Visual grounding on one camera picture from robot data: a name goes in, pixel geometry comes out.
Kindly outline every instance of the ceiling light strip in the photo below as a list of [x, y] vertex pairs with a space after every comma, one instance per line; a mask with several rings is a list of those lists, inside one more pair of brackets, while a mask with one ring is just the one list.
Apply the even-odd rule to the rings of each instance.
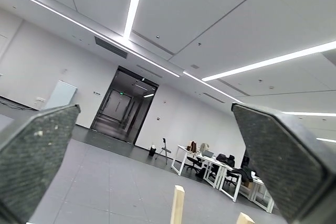
[[236, 98], [232, 97], [231, 95], [228, 95], [227, 93], [224, 93], [223, 91], [221, 91], [221, 90], [219, 90], [219, 89], [217, 89], [217, 88], [215, 88], [215, 87], [209, 85], [208, 83], [205, 83], [204, 81], [202, 81], [202, 80], [200, 80], [200, 79], [198, 79], [198, 78], [192, 76], [192, 75], [189, 74], [188, 72], [183, 71], [183, 73], [184, 73], [186, 76], [189, 76], [190, 78], [192, 78], [192, 79], [194, 79], [194, 80], [196, 80], [196, 81], [198, 81], [198, 82], [200, 82], [200, 83], [202, 83], [202, 84], [208, 86], [209, 88], [211, 88], [211, 89], [213, 89], [213, 90], [216, 90], [217, 92], [219, 92], [219, 93], [221, 93], [221, 94], [223, 94], [223, 95], [229, 97], [230, 99], [232, 99], [232, 100], [234, 100], [234, 101], [236, 101], [236, 102], [239, 102], [239, 103], [243, 103], [243, 102], [237, 100]]
[[126, 20], [126, 25], [125, 25], [125, 31], [124, 31], [124, 39], [129, 40], [131, 32], [132, 32], [132, 27], [136, 15], [136, 11], [138, 9], [140, 0], [131, 0], [130, 3], [130, 8], [128, 10], [127, 14], [127, 20]]
[[316, 138], [317, 140], [321, 140], [321, 141], [325, 141], [325, 142], [331, 142], [331, 143], [336, 143], [336, 140], [332, 140], [332, 139], [326, 139], [326, 138]]
[[154, 94], [148, 94], [148, 95], [145, 95], [144, 98], [147, 98], [147, 97], [152, 97]]
[[83, 24], [81, 24], [81, 23], [79, 23], [79, 22], [73, 20], [72, 18], [69, 18], [69, 17], [63, 15], [62, 13], [59, 13], [58, 11], [56, 11], [56, 10], [54, 10], [54, 9], [52, 9], [52, 8], [50, 8], [50, 7], [48, 7], [48, 6], [46, 6], [45, 4], [43, 4], [43, 3], [41, 3], [41, 2], [39, 2], [39, 1], [37, 1], [37, 0], [30, 0], [30, 1], [34, 2], [35, 4], [38, 4], [39, 6], [42, 6], [43, 8], [45, 8], [45, 9], [47, 9], [47, 10], [49, 10], [49, 11], [51, 11], [51, 12], [53, 12], [53, 13], [59, 15], [59, 16], [61, 16], [62, 18], [65, 18], [66, 20], [68, 20], [68, 21], [70, 21], [70, 22], [72, 22], [72, 23], [74, 23], [74, 24], [76, 24], [76, 25], [78, 25], [78, 26], [84, 28], [85, 30], [87, 30], [87, 31], [89, 31], [89, 32], [91, 32], [91, 33], [93, 33], [93, 34], [99, 36], [100, 38], [105, 39], [105, 40], [107, 40], [108, 42], [110, 42], [110, 43], [112, 43], [112, 44], [114, 44], [114, 45], [117, 45], [118, 47], [122, 48], [123, 50], [125, 50], [125, 51], [127, 51], [127, 52], [130, 52], [131, 54], [134, 54], [135, 56], [139, 57], [140, 59], [143, 59], [144, 61], [147, 61], [148, 63], [150, 63], [150, 64], [152, 64], [152, 65], [154, 65], [154, 66], [156, 66], [156, 67], [158, 67], [158, 68], [161, 68], [162, 70], [164, 70], [164, 71], [166, 71], [166, 72], [168, 72], [168, 73], [170, 73], [170, 74], [172, 74], [172, 75], [174, 75], [174, 76], [176, 76], [176, 77], [180, 77], [178, 74], [175, 74], [174, 72], [172, 72], [172, 71], [170, 71], [170, 70], [168, 70], [168, 69], [166, 69], [166, 68], [164, 68], [164, 67], [162, 67], [162, 66], [156, 64], [155, 62], [153, 62], [153, 61], [151, 61], [151, 60], [145, 58], [144, 56], [138, 54], [137, 52], [135, 52], [135, 51], [133, 51], [133, 50], [130, 50], [129, 48], [123, 46], [122, 44], [120, 44], [120, 43], [118, 43], [118, 42], [116, 42], [116, 41], [111, 40], [111, 39], [108, 38], [107, 36], [105, 36], [105, 35], [103, 35], [103, 34], [101, 34], [101, 33], [98, 33], [98, 32], [96, 32], [95, 30], [92, 30], [91, 28], [89, 28], [89, 27], [87, 27], [87, 26], [85, 26], [85, 25], [83, 25]]
[[318, 113], [318, 112], [283, 112], [288, 115], [312, 115], [312, 116], [336, 116], [336, 113]]
[[252, 69], [257, 69], [257, 68], [273, 65], [273, 64], [280, 63], [280, 62], [283, 62], [283, 61], [286, 61], [286, 60], [292, 60], [292, 59], [296, 59], [296, 58], [299, 58], [299, 57], [302, 57], [302, 56], [315, 54], [317, 52], [324, 52], [324, 51], [328, 51], [328, 50], [335, 49], [335, 48], [336, 48], [336, 41], [333, 41], [333, 42], [326, 43], [326, 44], [323, 44], [323, 45], [319, 45], [319, 46], [316, 46], [316, 47], [312, 47], [312, 48], [304, 49], [304, 50], [301, 50], [301, 51], [293, 52], [293, 53], [288, 54], [288, 55], [272, 58], [272, 59], [269, 59], [269, 60], [264, 60], [264, 61], [261, 61], [261, 62], [258, 62], [258, 63], [254, 63], [252, 65], [248, 65], [248, 66], [245, 66], [245, 67], [241, 67], [241, 68], [226, 71], [226, 72], [223, 72], [223, 73], [215, 74], [213, 76], [203, 78], [202, 80], [203, 81], [211, 81], [211, 80], [222, 78], [222, 77], [225, 77], [225, 76], [231, 76], [233, 74], [242, 73], [242, 72], [249, 71], [249, 70], [252, 70]]
[[146, 91], [148, 91], [148, 89], [145, 89], [144, 87], [142, 87], [142, 86], [139, 86], [139, 85], [137, 85], [137, 84], [135, 84], [137, 87], [139, 87], [140, 89], [144, 89], [144, 90], [146, 90]]

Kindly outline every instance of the door frame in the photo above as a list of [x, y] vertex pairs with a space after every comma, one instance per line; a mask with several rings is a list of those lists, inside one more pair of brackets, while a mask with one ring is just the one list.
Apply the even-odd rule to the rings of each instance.
[[[138, 75], [138, 74], [136, 74], [136, 73], [134, 73], [134, 72], [132, 72], [132, 71], [130, 71], [130, 70], [128, 70], [128, 69], [126, 69], [126, 68], [123, 68], [123, 67], [121, 67], [121, 66], [118, 66], [118, 69], [116, 70], [116, 72], [115, 72], [115, 74], [114, 74], [114, 77], [113, 77], [113, 79], [112, 79], [112, 81], [111, 81], [111, 83], [110, 83], [110, 85], [109, 85], [109, 88], [108, 88], [108, 90], [106, 91], [106, 93], [105, 93], [105, 95], [104, 95], [104, 98], [103, 98], [103, 100], [102, 100], [102, 102], [101, 102], [101, 104], [100, 104], [100, 106], [99, 106], [99, 109], [98, 109], [98, 111], [97, 111], [97, 113], [96, 113], [96, 116], [94, 117], [94, 119], [93, 119], [93, 121], [92, 121], [92, 123], [91, 123], [91, 126], [90, 126], [90, 129], [91, 129], [91, 130], [92, 130], [93, 126], [95, 125], [95, 123], [96, 123], [96, 121], [97, 121], [97, 118], [98, 118], [99, 114], [101, 114], [101, 110], [102, 110], [103, 106], [105, 105], [105, 103], [107, 102], [108, 98], [110, 97], [112, 91], [113, 91], [113, 90], [117, 91], [116, 89], [113, 88], [112, 85], [113, 85], [113, 81], [114, 81], [115, 78], [117, 77], [117, 73], [118, 73], [118, 72], [123, 72], [123, 73], [125, 73], [125, 74], [128, 74], [129, 76], [131, 76], [131, 77], [133, 77], [133, 78], [136, 78], [137, 80], [142, 81], [142, 82], [144, 82], [144, 83], [146, 83], [146, 84], [148, 84], [148, 85], [154, 87], [154, 88], [155, 88], [154, 96], [155, 96], [155, 94], [156, 94], [156, 91], [158, 90], [159, 85], [156, 84], [155, 82], [152, 82], [152, 81], [150, 81], [150, 80], [148, 80], [148, 79], [146, 79], [146, 78], [144, 78], [144, 77], [142, 77], [142, 76], [140, 76], [140, 75]], [[148, 108], [147, 108], [147, 110], [146, 110], [146, 112], [145, 112], [145, 116], [144, 116], [144, 118], [143, 118], [143, 120], [142, 120], [142, 122], [141, 122], [141, 124], [140, 124], [140, 127], [139, 127], [139, 131], [137, 132], [137, 134], [136, 134], [136, 136], [135, 136], [135, 140], [134, 140], [134, 142], [132, 143], [133, 145], [135, 145], [135, 143], [136, 143], [136, 141], [137, 141], [137, 139], [138, 139], [139, 133], [140, 133], [141, 128], [142, 128], [142, 125], [143, 125], [143, 123], [144, 123], [144, 121], [145, 121], [145, 119], [146, 119], [146, 117], [147, 117], [147, 114], [148, 114], [148, 111], [149, 111], [149, 109], [150, 109], [150, 107], [151, 107], [151, 105], [152, 105], [152, 102], [153, 102], [153, 99], [152, 99], [151, 102], [149, 103], [149, 106], [148, 106]]]

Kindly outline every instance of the gray tile floor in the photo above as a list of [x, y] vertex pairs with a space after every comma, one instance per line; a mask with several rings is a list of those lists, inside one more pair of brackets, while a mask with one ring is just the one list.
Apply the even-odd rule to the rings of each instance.
[[[17, 118], [31, 112], [0, 105], [0, 113]], [[1, 115], [0, 129], [10, 122]], [[257, 224], [286, 223], [244, 197], [233, 203], [208, 184], [177, 176], [165, 162], [147, 159], [142, 149], [111, 138], [95, 143], [97, 133], [79, 127], [73, 136], [82, 142], [70, 141], [59, 172], [30, 220], [33, 224], [170, 223], [174, 185], [186, 192], [184, 224], [236, 223], [240, 212]]]

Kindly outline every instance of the white desk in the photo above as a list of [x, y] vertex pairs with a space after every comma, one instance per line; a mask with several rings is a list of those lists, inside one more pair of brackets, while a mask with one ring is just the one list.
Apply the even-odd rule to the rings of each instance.
[[268, 213], [272, 213], [273, 211], [273, 207], [274, 207], [274, 200], [271, 196], [269, 196], [269, 200], [267, 203], [267, 206], [264, 206], [263, 204], [259, 203], [256, 198], [257, 198], [257, 194], [258, 194], [258, 189], [260, 186], [265, 186], [264, 182], [259, 179], [259, 178], [253, 178], [253, 187], [250, 191], [249, 197], [248, 199], [253, 202], [254, 204], [256, 204], [257, 206], [259, 206], [260, 208], [262, 208], [263, 210], [265, 210]]
[[[175, 164], [176, 157], [177, 157], [177, 154], [178, 154], [179, 150], [182, 150], [184, 152], [184, 157], [182, 159], [181, 167], [178, 170], [174, 166], [174, 164]], [[239, 178], [238, 178], [237, 186], [236, 186], [235, 193], [234, 193], [233, 196], [231, 196], [228, 192], [226, 192], [225, 190], [223, 190], [223, 184], [224, 184], [224, 180], [225, 180], [225, 177], [226, 177], [226, 173], [227, 173], [227, 171], [232, 171], [234, 168], [232, 168], [232, 167], [230, 167], [230, 166], [228, 166], [226, 164], [223, 164], [223, 163], [221, 163], [221, 162], [219, 162], [219, 161], [217, 161], [217, 160], [215, 160], [213, 158], [205, 157], [205, 156], [202, 156], [201, 154], [196, 154], [196, 153], [192, 153], [190, 151], [187, 151], [186, 147], [184, 147], [182, 145], [178, 145], [175, 157], [173, 159], [173, 163], [171, 165], [171, 168], [174, 171], [176, 171], [176, 173], [179, 176], [182, 173], [182, 170], [183, 170], [183, 167], [184, 167], [187, 155], [193, 155], [195, 157], [198, 157], [198, 158], [206, 161], [207, 162], [207, 168], [205, 170], [203, 179], [205, 181], [207, 181], [210, 185], [212, 185], [213, 188], [218, 189], [219, 191], [221, 191], [222, 193], [224, 193], [226, 196], [228, 196], [230, 199], [232, 199], [233, 202], [236, 202], [237, 196], [238, 196], [238, 193], [239, 193], [239, 189], [240, 189], [240, 185], [242, 183], [242, 181], [241, 181], [241, 175], [240, 174], [237, 174], [239, 176]], [[209, 179], [209, 175], [211, 174], [211, 168], [212, 168], [212, 166], [214, 164], [218, 165], [219, 168], [218, 168], [218, 172], [217, 172], [215, 181], [212, 182]], [[258, 189], [259, 189], [260, 186], [264, 186], [263, 181], [261, 179], [257, 178], [257, 177], [254, 177], [253, 178], [253, 187], [252, 187], [252, 189], [249, 191], [248, 194], [243, 194], [243, 195], [246, 196], [248, 198], [248, 200], [250, 200], [251, 202], [255, 203], [257, 206], [261, 207], [263, 210], [265, 210], [265, 211], [267, 211], [269, 213], [272, 213], [272, 210], [273, 210], [273, 207], [274, 207], [274, 200], [271, 197], [270, 197], [270, 200], [269, 200], [267, 206], [264, 206], [264, 205], [260, 204], [256, 200]]]
[[[182, 162], [181, 162], [181, 167], [180, 167], [180, 170], [178, 170], [174, 164], [175, 164], [175, 161], [176, 161], [176, 157], [177, 157], [177, 154], [179, 152], [179, 150], [182, 150], [184, 152], [184, 157], [182, 159]], [[177, 150], [176, 150], [176, 154], [175, 154], [175, 157], [173, 159], [173, 163], [171, 165], [171, 168], [176, 171], [176, 173], [180, 176], [181, 173], [182, 173], [182, 170], [183, 170], [183, 167], [184, 167], [184, 164], [185, 164], [185, 160], [187, 158], [187, 155], [193, 155], [195, 157], [198, 157], [204, 161], [207, 162], [207, 167], [206, 167], [206, 170], [205, 170], [205, 173], [204, 173], [204, 176], [203, 176], [203, 179], [205, 181], [207, 181], [210, 185], [213, 186], [213, 188], [216, 188], [218, 189], [219, 188], [219, 182], [220, 182], [220, 176], [222, 174], [222, 168], [224, 167], [224, 164], [222, 164], [221, 162], [213, 159], [213, 158], [209, 158], [209, 157], [205, 157], [203, 156], [202, 154], [198, 154], [198, 153], [192, 153], [190, 151], [187, 151], [186, 147], [182, 146], [182, 145], [178, 145], [177, 146]], [[215, 164], [215, 165], [218, 165], [219, 168], [218, 168], [218, 172], [217, 172], [217, 175], [216, 175], [216, 178], [215, 178], [215, 181], [212, 182], [210, 179], [209, 179], [209, 175], [211, 174], [211, 168], [212, 168], [212, 165]]]
[[220, 185], [219, 185], [219, 191], [221, 191], [222, 193], [224, 193], [226, 196], [228, 196], [230, 199], [232, 199], [233, 202], [236, 202], [237, 200], [237, 196], [238, 196], [238, 193], [241, 193], [242, 195], [244, 195], [249, 201], [253, 202], [254, 204], [256, 204], [257, 206], [259, 206], [260, 208], [262, 208], [263, 210], [265, 210], [266, 212], [268, 213], [272, 213], [273, 211], [273, 207], [274, 207], [274, 200], [272, 199], [272, 197], [270, 196], [269, 197], [269, 201], [268, 201], [268, 204], [267, 206], [264, 206], [263, 204], [259, 203], [256, 198], [257, 198], [257, 194], [258, 194], [258, 189], [260, 186], [265, 186], [264, 182], [258, 178], [258, 177], [254, 177], [253, 178], [253, 186], [252, 188], [249, 190], [249, 193], [246, 194], [246, 193], [243, 193], [240, 190], [240, 186], [241, 186], [241, 175], [240, 174], [237, 174], [239, 176], [239, 179], [237, 181], [237, 186], [236, 186], [236, 189], [235, 189], [235, 193], [233, 196], [231, 196], [228, 192], [226, 192], [225, 190], [223, 190], [223, 184], [224, 184], [224, 181], [225, 181], [225, 177], [226, 177], [226, 173], [227, 171], [231, 171], [233, 170], [232, 167], [230, 166], [227, 166], [225, 165], [225, 170], [222, 171], [222, 176], [221, 176], [221, 181], [220, 181]]
[[239, 189], [240, 189], [240, 184], [242, 183], [241, 181], [241, 175], [240, 174], [236, 174], [238, 176], [238, 181], [237, 181], [237, 186], [236, 186], [236, 189], [235, 189], [235, 193], [233, 196], [231, 196], [231, 194], [229, 194], [227, 191], [225, 191], [223, 189], [223, 185], [224, 185], [224, 181], [225, 181], [225, 178], [226, 178], [226, 173], [227, 171], [232, 171], [234, 168], [228, 166], [228, 165], [225, 165], [225, 168], [223, 169], [222, 171], [222, 174], [221, 174], [221, 178], [220, 178], [220, 185], [219, 185], [219, 191], [221, 191], [223, 194], [225, 194], [227, 197], [229, 197], [230, 199], [232, 199], [233, 202], [236, 202], [237, 200], [237, 196], [238, 196], [238, 193], [239, 193]]

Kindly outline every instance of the wooden stick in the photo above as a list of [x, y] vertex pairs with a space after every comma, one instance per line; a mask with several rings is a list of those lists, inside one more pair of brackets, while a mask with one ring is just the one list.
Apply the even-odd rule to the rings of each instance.
[[183, 202], [184, 202], [184, 189], [182, 186], [175, 186], [170, 224], [182, 223]]
[[241, 212], [236, 224], [255, 224], [255, 222], [250, 218], [249, 215]]

